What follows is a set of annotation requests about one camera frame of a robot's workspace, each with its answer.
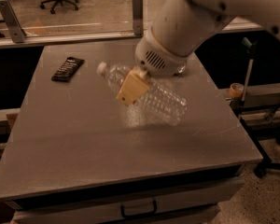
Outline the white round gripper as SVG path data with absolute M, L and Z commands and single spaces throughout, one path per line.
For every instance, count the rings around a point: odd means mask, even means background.
M 149 90 L 149 75 L 172 77 L 179 66 L 187 65 L 188 57 L 179 57 L 165 49 L 149 28 L 135 49 L 136 63 L 142 69 L 132 69 L 120 86 L 117 99 L 124 105 L 133 105 Z

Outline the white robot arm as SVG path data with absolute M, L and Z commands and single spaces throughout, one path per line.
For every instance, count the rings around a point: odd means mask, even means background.
M 236 17 L 249 19 L 280 41 L 280 0 L 166 0 L 136 47 L 136 64 L 153 77 L 170 77 Z

